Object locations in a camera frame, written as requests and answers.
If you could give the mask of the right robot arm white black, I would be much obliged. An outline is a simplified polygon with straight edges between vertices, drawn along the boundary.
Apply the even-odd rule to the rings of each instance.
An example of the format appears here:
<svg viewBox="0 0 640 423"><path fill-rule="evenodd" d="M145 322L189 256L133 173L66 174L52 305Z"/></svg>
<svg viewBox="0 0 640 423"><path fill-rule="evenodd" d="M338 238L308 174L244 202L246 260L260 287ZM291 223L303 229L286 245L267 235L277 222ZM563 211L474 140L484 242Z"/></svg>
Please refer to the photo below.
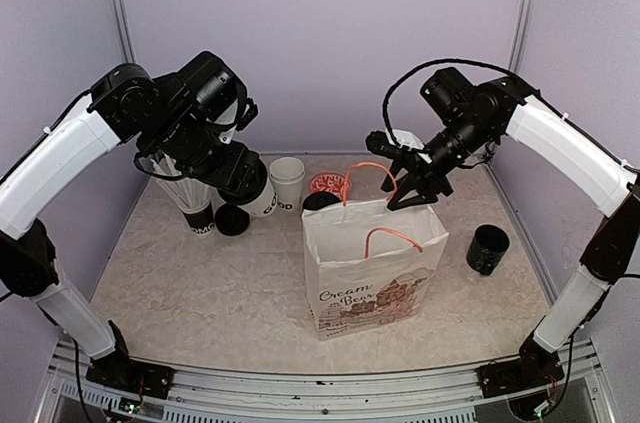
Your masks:
<svg viewBox="0 0 640 423"><path fill-rule="evenodd" d="M498 78L473 83L459 71L463 63L436 59L393 83L382 100L383 128L368 136L367 148L392 162L384 183L393 193L391 210L451 195L452 170L462 168L481 147L508 139L556 170L599 214L600 223L576 270L511 366L512 379L531 387L549 372L550 358L626 273L639 237L639 172L579 129L516 73L489 65ZM419 94L442 128L423 141L394 127L390 103L401 85L431 66L437 70Z"/></svg>

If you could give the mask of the white paper takeout bag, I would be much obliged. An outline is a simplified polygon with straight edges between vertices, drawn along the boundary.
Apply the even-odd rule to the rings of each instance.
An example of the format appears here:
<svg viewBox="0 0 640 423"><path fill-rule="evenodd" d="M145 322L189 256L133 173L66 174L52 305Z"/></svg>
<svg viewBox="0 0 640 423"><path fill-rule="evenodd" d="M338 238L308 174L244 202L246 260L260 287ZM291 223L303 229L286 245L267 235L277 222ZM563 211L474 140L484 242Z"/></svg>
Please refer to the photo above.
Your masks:
<svg viewBox="0 0 640 423"><path fill-rule="evenodd" d="M387 200L338 203L301 215L306 298L320 340L415 316L449 233L434 210L391 211Z"/></svg>

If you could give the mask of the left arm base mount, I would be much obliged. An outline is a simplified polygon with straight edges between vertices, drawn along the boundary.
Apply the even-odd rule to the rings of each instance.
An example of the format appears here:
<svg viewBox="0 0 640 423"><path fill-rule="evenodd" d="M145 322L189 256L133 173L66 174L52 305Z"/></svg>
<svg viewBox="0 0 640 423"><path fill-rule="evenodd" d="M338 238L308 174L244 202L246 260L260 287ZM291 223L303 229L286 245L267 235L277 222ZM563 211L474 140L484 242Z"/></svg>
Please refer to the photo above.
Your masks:
<svg viewBox="0 0 640 423"><path fill-rule="evenodd" d="M162 400L168 398L173 377L174 369L169 366L132 359L126 344L119 340L112 353L93 359L86 373L92 383Z"/></svg>

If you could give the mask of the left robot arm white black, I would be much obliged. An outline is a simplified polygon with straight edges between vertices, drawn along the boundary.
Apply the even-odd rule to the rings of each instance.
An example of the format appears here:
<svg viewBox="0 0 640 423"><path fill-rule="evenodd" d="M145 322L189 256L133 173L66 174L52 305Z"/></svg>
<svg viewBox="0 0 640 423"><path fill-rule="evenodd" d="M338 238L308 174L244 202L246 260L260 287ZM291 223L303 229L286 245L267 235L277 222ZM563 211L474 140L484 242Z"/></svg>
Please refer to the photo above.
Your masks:
<svg viewBox="0 0 640 423"><path fill-rule="evenodd" d="M124 338L103 322L57 264L42 214L90 166L134 143L136 167L156 153L176 179L241 200L260 191L259 155L236 139L258 114L240 76L204 51L177 71L151 76L124 63L78 95L1 180L1 280L65 331L121 388L140 377Z"/></svg>

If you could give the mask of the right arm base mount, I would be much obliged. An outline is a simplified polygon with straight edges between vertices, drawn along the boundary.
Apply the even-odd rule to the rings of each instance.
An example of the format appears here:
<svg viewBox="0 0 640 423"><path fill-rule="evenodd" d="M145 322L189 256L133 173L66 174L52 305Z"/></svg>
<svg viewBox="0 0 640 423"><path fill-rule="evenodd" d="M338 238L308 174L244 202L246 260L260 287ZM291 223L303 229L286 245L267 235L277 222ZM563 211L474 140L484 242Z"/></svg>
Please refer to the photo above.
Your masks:
<svg viewBox="0 0 640 423"><path fill-rule="evenodd" d="M521 345L516 358L485 364L476 374L484 398L537 388L565 377L558 353L547 352L532 339Z"/></svg>

